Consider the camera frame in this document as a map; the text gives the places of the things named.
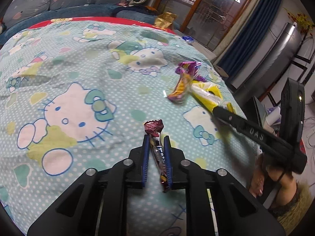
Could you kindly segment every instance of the red candy wrapper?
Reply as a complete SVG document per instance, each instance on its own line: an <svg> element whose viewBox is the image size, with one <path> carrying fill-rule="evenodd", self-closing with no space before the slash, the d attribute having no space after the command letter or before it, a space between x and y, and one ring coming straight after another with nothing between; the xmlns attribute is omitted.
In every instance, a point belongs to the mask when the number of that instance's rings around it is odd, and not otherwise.
<svg viewBox="0 0 315 236"><path fill-rule="evenodd" d="M165 157L161 143L161 132L163 128L162 120L147 121L144 124L144 131L149 135L151 152L160 172L160 182L163 187L163 192L167 192L170 188L167 181Z"/></svg>

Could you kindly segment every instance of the candy bar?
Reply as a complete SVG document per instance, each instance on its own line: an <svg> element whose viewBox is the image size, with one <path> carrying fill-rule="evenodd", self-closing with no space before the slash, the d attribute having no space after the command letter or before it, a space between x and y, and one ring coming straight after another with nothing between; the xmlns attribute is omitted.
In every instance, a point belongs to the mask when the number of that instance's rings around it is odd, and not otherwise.
<svg viewBox="0 0 315 236"><path fill-rule="evenodd" d="M161 143L161 131L164 128L162 120L147 121L144 124L144 131L150 136L150 148L155 163L160 172L160 182L163 186L163 192L169 190L166 176L165 157Z"/></svg>
<svg viewBox="0 0 315 236"><path fill-rule="evenodd" d="M181 77L172 93L167 95L167 98L173 103L181 104L185 101L189 94L190 85L195 76L196 62L183 62L179 66Z"/></svg>

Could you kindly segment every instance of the bed sheet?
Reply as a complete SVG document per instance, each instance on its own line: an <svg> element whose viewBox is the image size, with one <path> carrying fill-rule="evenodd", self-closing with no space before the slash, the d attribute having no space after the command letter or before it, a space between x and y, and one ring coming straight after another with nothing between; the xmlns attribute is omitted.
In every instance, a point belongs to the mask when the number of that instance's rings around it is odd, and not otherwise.
<svg viewBox="0 0 315 236"><path fill-rule="evenodd" d="M21 31L0 51L0 200L24 233L87 168L111 168L141 146L148 120L162 119L162 137L187 159L246 185L256 145L193 97L175 105L163 95L178 63L200 61L223 105L244 116L205 56L163 30L69 20ZM185 235L185 193L162 193L151 156L127 217L129 235Z"/></svg>

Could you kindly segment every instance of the purple candy wrapper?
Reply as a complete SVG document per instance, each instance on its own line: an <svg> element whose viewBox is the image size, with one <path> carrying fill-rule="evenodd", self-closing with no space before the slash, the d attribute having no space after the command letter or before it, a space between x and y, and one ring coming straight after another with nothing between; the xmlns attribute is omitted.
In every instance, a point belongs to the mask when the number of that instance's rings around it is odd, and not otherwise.
<svg viewBox="0 0 315 236"><path fill-rule="evenodd" d="M167 98L173 103L181 104L185 101L189 93L194 75L196 75L196 62L184 62L179 66L180 78L174 91L167 95Z"/></svg>
<svg viewBox="0 0 315 236"><path fill-rule="evenodd" d="M184 61L182 63L179 63L178 64L178 67L176 68L175 70L175 73L180 75L181 74L181 68L184 68L186 69L186 72L188 73L188 67L189 65L191 64L195 64L195 75L194 75L194 80L197 80L197 81L202 81L202 82L207 82L207 80L202 77L201 75L198 75L197 72L199 70L199 68L201 67L201 62L196 62L196 61Z"/></svg>

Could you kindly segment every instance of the woman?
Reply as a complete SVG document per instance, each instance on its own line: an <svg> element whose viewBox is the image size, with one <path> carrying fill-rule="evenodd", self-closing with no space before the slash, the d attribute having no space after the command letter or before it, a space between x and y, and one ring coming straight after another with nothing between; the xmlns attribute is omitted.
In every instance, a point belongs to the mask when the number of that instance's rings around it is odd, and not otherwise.
<svg viewBox="0 0 315 236"><path fill-rule="evenodd" d="M273 181L277 181L284 172L281 167L265 166L263 157L263 155L260 155L256 161L249 188L249 192L255 198L262 195L266 175ZM312 197L307 183L297 182L291 171L286 172L279 183L281 188L268 211L284 227L286 235L289 235L305 215L311 205Z"/></svg>

